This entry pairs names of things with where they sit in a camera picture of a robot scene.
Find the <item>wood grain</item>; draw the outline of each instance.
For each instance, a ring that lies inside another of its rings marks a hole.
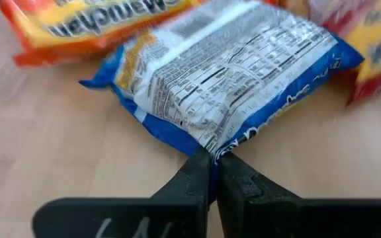
[[[18,49],[0,15],[0,237],[32,237],[54,198],[150,196],[184,163],[111,92],[77,84],[98,63],[17,69]],[[381,197],[381,95],[353,108],[347,96],[326,85],[235,152],[303,197]],[[222,236],[216,209],[209,237]]]

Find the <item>orange and yellow package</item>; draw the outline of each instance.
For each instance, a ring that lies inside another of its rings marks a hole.
[[[350,103],[381,91],[381,0],[330,0],[322,24],[357,49],[365,61],[358,68]]]
[[[137,31],[201,0],[0,0],[24,52],[19,66],[54,65],[110,52]]]

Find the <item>blue and white package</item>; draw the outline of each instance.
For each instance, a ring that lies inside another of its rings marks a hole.
[[[90,81],[161,141],[218,159],[362,56],[259,1],[213,0],[119,46]]]

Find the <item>wooden table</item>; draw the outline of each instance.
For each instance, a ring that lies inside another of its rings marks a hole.
[[[32,237],[54,198],[150,196],[184,163],[111,92],[77,83],[98,63],[17,69],[18,48],[0,15],[0,237]],[[327,85],[234,152],[302,197],[381,198],[381,95],[354,108],[347,96]],[[215,206],[209,226],[222,237]]]

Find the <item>plastic wrapper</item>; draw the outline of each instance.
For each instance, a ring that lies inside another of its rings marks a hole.
[[[362,60],[287,11],[214,0],[120,46],[81,83],[112,89],[161,141],[187,155],[201,145],[217,159]]]
[[[0,0],[19,37],[20,66],[54,65],[109,53],[137,31],[199,0]]]
[[[311,18],[344,38],[365,62],[355,75],[350,103],[381,92],[381,0],[310,0]]]

